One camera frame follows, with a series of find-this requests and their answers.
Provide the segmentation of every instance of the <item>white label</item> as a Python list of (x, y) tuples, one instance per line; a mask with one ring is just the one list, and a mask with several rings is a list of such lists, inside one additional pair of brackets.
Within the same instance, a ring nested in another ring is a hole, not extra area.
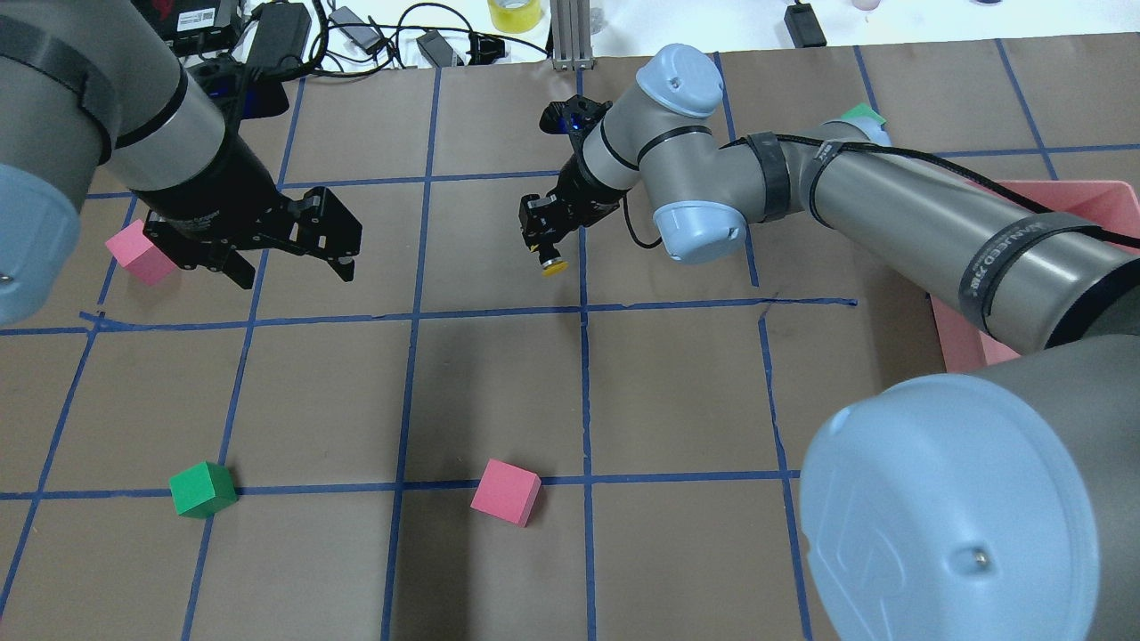
[(186, 11), (178, 15), (178, 31), (190, 31), (203, 26), (213, 26), (213, 18), (218, 9), (199, 9), (197, 11)]

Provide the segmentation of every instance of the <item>yellow tip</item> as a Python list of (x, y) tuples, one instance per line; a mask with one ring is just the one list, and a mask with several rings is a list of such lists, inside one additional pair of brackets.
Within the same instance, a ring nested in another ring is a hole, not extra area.
[(543, 276), (553, 276), (559, 271), (565, 270), (567, 267), (570, 267), (570, 263), (564, 260), (552, 262), (543, 268)]

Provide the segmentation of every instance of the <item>green object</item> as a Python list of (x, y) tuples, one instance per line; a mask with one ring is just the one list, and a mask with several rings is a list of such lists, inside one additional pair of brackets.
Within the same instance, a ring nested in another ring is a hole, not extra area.
[(879, 124), (887, 124), (887, 119), (879, 115), (879, 112), (872, 109), (871, 105), (868, 105), (866, 103), (860, 103), (858, 105), (852, 107), (850, 109), (847, 111), (847, 113), (845, 113), (839, 117), (858, 117), (858, 116), (869, 117), (878, 122)]
[(180, 517), (204, 519), (237, 502), (229, 470), (203, 461), (170, 477), (170, 494)]

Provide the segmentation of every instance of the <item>cube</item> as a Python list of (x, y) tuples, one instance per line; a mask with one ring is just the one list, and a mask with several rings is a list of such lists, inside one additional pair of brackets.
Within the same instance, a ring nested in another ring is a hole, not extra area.
[(142, 221), (131, 222), (107, 240), (107, 249), (128, 271), (147, 285), (162, 281), (178, 266), (142, 233)]
[(471, 506), (519, 527), (527, 527), (543, 480), (535, 472), (496, 459), (487, 462)]
[(237, 502), (229, 470), (203, 461), (170, 477), (170, 494), (180, 517), (204, 519)]

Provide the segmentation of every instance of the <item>grid surface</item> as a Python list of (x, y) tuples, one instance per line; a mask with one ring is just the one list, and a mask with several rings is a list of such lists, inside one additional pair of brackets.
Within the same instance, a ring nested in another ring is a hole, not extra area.
[[(722, 138), (869, 102), (995, 178), (1140, 187), (1137, 34), (712, 59)], [(0, 330), (0, 638), (836, 639), (799, 466), (832, 412), (938, 371), (929, 302), (806, 217), (686, 268), (614, 216), (540, 278), (514, 212), (568, 145), (532, 123), (641, 63), (291, 87), (243, 136), (363, 220), (350, 285), (262, 253), (252, 292), (145, 287), (101, 251), (145, 212), (100, 172), (54, 299)], [(543, 477), (526, 529), (466, 506), (490, 456)], [(178, 519), (165, 479), (202, 460), (241, 500)]]

